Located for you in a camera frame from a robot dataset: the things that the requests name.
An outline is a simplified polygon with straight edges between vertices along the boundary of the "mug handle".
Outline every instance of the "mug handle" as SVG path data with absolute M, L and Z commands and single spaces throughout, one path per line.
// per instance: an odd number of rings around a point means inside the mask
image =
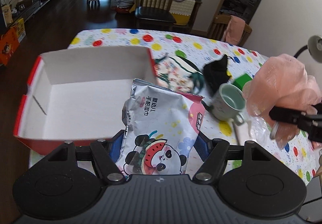
M 234 119 L 234 123 L 237 126 L 244 124 L 246 121 L 245 118 L 243 117 L 243 115 L 241 115 L 240 113 L 238 113 L 233 119 Z

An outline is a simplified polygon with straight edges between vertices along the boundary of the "pink cloth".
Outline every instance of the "pink cloth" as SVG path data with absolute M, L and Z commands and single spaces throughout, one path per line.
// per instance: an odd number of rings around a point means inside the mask
M 238 45 L 242 38 L 244 28 L 245 21 L 232 15 L 221 40 L 233 45 Z
M 313 76 L 307 75 L 304 64 L 287 54 L 269 58 L 252 81 L 243 88 L 246 108 L 251 116 L 262 117 L 274 126 L 269 112 L 273 106 L 316 114 L 312 106 L 321 102 L 321 90 Z M 279 148 L 299 133 L 297 126 L 279 123 L 275 140 Z

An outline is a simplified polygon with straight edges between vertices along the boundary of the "green block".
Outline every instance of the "green block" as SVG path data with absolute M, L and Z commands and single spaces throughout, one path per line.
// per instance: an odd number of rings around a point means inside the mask
M 248 81 L 251 81 L 251 80 L 252 80 L 252 78 L 247 73 L 245 73 L 244 75 L 242 75 L 242 76 L 238 77 L 236 80 L 234 80 L 232 85 L 235 85 L 238 89 L 240 89 L 242 91 L 245 83 Z

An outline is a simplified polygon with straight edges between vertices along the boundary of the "wet wipes package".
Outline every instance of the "wet wipes package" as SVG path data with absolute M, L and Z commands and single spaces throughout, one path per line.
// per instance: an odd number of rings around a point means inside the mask
M 122 110 L 126 126 L 116 162 L 130 174 L 184 174 L 204 115 L 202 96 L 135 79 Z

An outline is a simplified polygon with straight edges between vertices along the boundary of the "small wooden stool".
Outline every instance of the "small wooden stool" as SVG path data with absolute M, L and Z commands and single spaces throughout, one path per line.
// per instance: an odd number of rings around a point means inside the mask
M 91 3 L 92 3 L 92 6 L 94 7 L 94 6 L 96 6 L 96 2 L 97 2 L 97 4 L 98 4 L 98 6 L 100 6 L 100 2 L 99 2 L 99 0 L 87 0 L 87 4 L 89 5 L 89 6 L 91 6 Z

